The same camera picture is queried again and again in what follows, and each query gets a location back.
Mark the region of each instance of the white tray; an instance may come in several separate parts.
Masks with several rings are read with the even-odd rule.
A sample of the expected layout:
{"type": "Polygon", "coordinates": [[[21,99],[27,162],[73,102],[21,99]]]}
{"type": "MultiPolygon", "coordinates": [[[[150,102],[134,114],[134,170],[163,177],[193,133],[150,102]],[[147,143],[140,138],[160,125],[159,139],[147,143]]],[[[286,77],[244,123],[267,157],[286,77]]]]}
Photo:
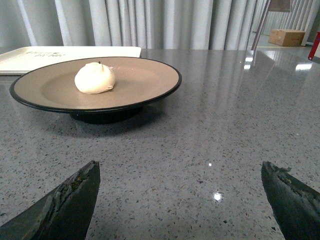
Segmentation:
{"type": "Polygon", "coordinates": [[[0,75],[22,75],[70,60],[98,57],[139,58],[136,46],[27,46],[0,54],[0,75]]]}

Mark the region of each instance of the cardboard box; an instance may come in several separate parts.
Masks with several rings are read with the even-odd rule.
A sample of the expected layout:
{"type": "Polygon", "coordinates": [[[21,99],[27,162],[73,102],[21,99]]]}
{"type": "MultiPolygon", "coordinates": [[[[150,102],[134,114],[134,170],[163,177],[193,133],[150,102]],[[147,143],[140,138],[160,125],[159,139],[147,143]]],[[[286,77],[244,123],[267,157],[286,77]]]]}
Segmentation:
{"type": "Polygon", "coordinates": [[[305,33],[305,31],[292,29],[272,29],[269,43],[284,47],[298,47],[301,46],[305,33]]]}

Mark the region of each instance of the gray curtain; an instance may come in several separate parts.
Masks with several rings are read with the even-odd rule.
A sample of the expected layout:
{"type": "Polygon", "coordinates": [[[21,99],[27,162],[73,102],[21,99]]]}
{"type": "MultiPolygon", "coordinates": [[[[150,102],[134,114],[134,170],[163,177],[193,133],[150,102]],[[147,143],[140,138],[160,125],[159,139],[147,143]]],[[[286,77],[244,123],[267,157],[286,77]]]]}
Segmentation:
{"type": "Polygon", "coordinates": [[[3,0],[0,47],[245,50],[255,0],[3,0]]]}

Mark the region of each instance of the red object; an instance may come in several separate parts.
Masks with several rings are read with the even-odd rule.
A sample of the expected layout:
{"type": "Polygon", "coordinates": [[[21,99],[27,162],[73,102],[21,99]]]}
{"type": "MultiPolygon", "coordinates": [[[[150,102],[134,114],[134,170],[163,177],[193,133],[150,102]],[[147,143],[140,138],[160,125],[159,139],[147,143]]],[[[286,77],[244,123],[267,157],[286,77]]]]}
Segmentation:
{"type": "Polygon", "coordinates": [[[309,56],[308,56],[309,60],[312,60],[314,58],[319,43],[320,43],[320,31],[318,31],[318,34],[315,37],[313,46],[312,46],[311,51],[310,51],[309,56]]]}

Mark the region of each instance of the metal stand leg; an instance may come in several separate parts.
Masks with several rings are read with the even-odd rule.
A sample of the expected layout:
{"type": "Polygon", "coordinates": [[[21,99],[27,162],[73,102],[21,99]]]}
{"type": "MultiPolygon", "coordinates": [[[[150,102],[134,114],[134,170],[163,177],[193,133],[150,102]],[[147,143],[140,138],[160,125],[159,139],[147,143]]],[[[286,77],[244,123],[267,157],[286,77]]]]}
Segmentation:
{"type": "Polygon", "coordinates": [[[262,16],[261,16],[261,19],[260,19],[260,23],[259,23],[258,29],[256,31],[252,47],[251,47],[251,50],[253,50],[253,51],[255,51],[256,48],[257,48],[261,32],[264,29],[264,26],[266,24],[270,3],[271,3],[271,0],[267,0],[266,3],[265,3],[264,9],[263,9],[263,13],[262,13],[262,16]]]}

